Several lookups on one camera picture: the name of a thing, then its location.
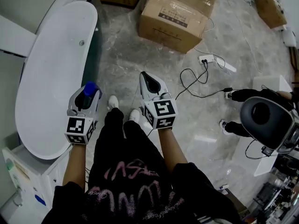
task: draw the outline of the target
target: socket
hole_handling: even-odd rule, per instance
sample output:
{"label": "socket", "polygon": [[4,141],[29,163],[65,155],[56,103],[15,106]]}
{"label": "socket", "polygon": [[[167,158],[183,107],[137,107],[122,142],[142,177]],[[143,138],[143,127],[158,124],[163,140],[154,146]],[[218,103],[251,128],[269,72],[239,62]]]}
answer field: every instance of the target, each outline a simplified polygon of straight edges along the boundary
{"label": "socket", "polygon": [[199,56],[198,59],[199,59],[199,62],[200,62],[201,64],[203,64],[203,63],[201,62],[202,60],[207,60],[208,63],[209,63],[209,62],[213,62],[213,61],[215,61],[213,55]]}

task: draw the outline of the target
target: floor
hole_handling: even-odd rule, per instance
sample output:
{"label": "floor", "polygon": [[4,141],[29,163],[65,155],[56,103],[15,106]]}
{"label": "floor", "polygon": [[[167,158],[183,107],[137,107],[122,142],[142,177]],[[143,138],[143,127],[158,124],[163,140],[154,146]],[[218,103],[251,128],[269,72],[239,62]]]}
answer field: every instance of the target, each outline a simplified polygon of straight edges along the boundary
{"label": "floor", "polygon": [[[140,0],[132,10],[101,5],[99,0],[92,0],[98,10],[103,33],[97,80],[103,97],[99,128],[87,146],[88,168],[93,163],[94,145],[103,126],[110,95],[118,97],[120,110],[127,119],[131,109],[140,106],[141,71],[164,79],[174,97],[183,89],[179,80],[183,69],[191,68],[196,75],[203,71],[198,63],[198,56],[202,54],[196,50],[181,54],[138,36],[138,21],[144,2]],[[255,76],[281,74],[288,82],[292,81],[293,71],[281,34],[270,30],[254,7],[244,0],[217,0],[211,18],[215,29],[206,32],[196,48],[220,55],[237,72],[220,69],[216,63],[209,65],[207,84],[191,86],[195,94],[209,94],[225,87],[251,88]],[[182,78],[185,84],[194,80],[189,72],[184,73]],[[177,99],[177,106],[179,115],[173,132],[188,161],[194,162],[216,188],[228,184],[234,195],[249,206],[268,175],[253,177],[234,164],[231,158],[239,138],[224,135],[218,125],[221,119],[238,121],[241,104],[225,100],[222,92],[205,99],[184,92]],[[139,124],[145,133],[150,132],[151,127],[144,117]],[[157,131],[153,131],[149,138],[161,150]]]}

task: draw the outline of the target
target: white sneaker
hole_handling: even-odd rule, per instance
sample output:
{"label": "white sneaker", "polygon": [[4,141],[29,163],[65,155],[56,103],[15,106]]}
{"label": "white sneaker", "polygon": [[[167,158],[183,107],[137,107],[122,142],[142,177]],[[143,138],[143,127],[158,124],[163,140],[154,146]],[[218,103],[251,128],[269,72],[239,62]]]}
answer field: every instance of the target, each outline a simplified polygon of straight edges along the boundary
{"label": "white sneaker", "polygon": [[235,91],[225,92],[224,97],[225,99],[232,99],[232,93]]}
{"label": "white sneaker", "polygon": [[133,109],[130,113],[130,116],[129,116],[129,120],[132,120],[136,123],[139,122],[139,118],[140,118],[140,113],[137,109]]}
{"label": "white sneaker", "polygon": [[229,132],[227,132],[227,131],[225,130],[225,126],[226,126],[227,124],[228,124],[228,123],[227,123],[226,121],[221,120],[220,123],[219,123],[219,126],[220,126],[220,128],[222,129],[222,131],[223,131],[223,133],[224,133],[225,135],[231,135],[232,133],[229,133]]}
{"label": "white sneaker", "polygon": [[112,110],[113,108],[118,108],[118,99],[115,95],[110,96],[108,100],[108,110]]}

